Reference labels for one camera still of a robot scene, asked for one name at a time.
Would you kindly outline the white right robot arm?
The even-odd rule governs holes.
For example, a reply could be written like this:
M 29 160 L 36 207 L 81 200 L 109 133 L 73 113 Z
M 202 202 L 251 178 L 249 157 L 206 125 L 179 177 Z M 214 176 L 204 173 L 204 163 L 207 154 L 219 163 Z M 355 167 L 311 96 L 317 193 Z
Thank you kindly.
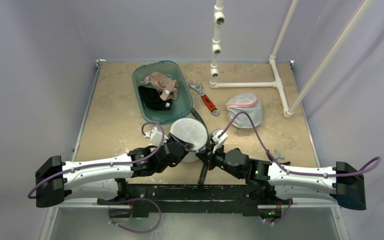
M 238 148 L 228 152 L 202 150 L 195 154 L 209 169 L 215 167 L 261 186 L 260 196 L 268 204 L 293 198 L 323 199 L 349 210 L 366 210 L 363 174 L 342 161 L 330 167 L 295 167 L 250 158 Z

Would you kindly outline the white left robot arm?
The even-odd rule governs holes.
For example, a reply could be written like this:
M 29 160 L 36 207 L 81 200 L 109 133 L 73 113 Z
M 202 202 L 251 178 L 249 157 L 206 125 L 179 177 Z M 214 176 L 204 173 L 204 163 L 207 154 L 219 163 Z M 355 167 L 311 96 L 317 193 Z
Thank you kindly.
M 117 180 L 148 177 L 176 167 L 195 147 L 172 134 L 158 146 L 138 147 L 115 157 L 90 161 L 63 161 L 51 156 L 35 172 L 35 187 L 28 194 L 38 208 L 59 205 L 68 199 L 98 198 L 118 205 L 129 199 Z

